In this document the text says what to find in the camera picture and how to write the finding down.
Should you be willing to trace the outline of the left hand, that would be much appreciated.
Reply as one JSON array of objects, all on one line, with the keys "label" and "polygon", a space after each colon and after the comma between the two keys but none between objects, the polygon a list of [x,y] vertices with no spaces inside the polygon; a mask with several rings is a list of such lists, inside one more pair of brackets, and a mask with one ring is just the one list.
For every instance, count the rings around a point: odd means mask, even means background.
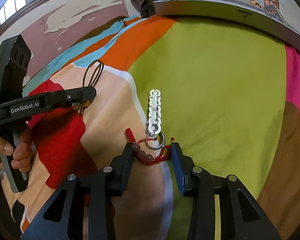
[{"label": "left hand", "polygon": [[[31,169],[31,159],[32,159],[32,139],[31,130],[26,125],[21,134],[19,135],[20,143],[16,148],[8,143],[6,140],[0,137],[0,155],[12,156],[13,160],[11,162],[12,167],[20,172],[29,172]],[[1,156],[0,156],[0,168],[3,168]]]}]

